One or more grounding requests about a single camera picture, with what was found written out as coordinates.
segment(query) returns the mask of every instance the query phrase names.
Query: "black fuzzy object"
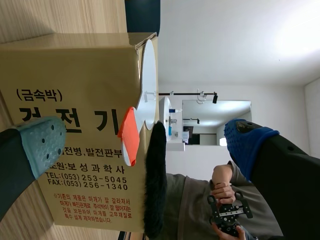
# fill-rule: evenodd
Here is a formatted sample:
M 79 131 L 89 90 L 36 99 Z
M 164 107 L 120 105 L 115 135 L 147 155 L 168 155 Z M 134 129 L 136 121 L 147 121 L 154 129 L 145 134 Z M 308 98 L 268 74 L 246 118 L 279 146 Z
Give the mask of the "black fuzzy object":
M 166 177 L 166 130 L 158 121 L 152 129 L 145 159 L 144 233 L 149 239 L 156 238 L 164 225 L 167 194 Z

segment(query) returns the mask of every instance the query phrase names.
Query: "ceiling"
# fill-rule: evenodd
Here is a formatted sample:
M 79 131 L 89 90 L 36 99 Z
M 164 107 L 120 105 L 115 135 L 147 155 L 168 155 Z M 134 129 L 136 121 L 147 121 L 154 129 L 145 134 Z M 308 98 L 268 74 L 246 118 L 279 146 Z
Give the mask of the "ceiling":
M 320 78 L 320 0 L 161 0 L 159 82 Z
M 203 104 L 198 104 L 196 100 L 184 100 L 182 101 L 182 110 L 183 119 L 200 120 L 199 124 L 196 120 L 184 120 L 183 126 L 216 128 L 250 112 L 251 102 L 217 101 L 216 104 L 213 104 L 210 101 L 205 101 Z

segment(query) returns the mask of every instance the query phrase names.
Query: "wall mirror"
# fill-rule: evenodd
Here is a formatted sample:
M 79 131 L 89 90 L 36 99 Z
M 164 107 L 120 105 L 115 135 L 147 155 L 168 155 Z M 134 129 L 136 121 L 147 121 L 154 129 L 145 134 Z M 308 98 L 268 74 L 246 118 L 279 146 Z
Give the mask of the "wall mirror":
M 232 119 L 252 122 L 250 101 L 182 101 L 182 141 L 188 145 L 227 146 L 225 124 Z

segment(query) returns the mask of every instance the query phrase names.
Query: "black curtain rod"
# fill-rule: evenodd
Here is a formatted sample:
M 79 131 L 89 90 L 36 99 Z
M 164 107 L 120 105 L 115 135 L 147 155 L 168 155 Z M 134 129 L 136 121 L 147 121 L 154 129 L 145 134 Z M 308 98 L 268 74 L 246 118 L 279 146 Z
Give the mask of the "black curtain rod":
M 199 118 L 196 118 L 196 119 L 194 119 L 194 118 L 183 118 L 182 120 L 195 120 L 197 124 L 200 124 Z
M 196 96 L 196 95 L 199 95 L 199 96 L 201 96 L 202 94 L 199 92 L 199 93 L 159 93 L 159 96 L 171 96 L 171 95 L 181 95 L 181 96 L 183 96 L 183 95 L 189 95 L 189 96 Z M 214 92 L 214 93 L 204 93 L 203 95 L 217 95 L 217 93 L 216 92 Z

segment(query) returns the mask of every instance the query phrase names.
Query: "light blue gripper pad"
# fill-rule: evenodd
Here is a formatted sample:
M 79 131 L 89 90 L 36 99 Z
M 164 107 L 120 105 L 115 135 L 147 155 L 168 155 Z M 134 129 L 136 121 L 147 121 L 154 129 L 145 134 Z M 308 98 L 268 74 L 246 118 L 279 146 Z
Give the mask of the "light blue gripper pad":
M 62 154 L 66 142 L 66 126 L 55 116 L 33 118 L 15 126 L 32 173 L 38 179 Z
M 229 153 L 233 156 L 241 173 L 250 181 L 260 147 L 266 139 L 278 135 L 279 132 L 264 126 L 247 133 L 241 133 L 237 130 L 237 122 L 239 121 L 246 120 L 233 119 L 229 121 L 224 128 L 224 136 Z

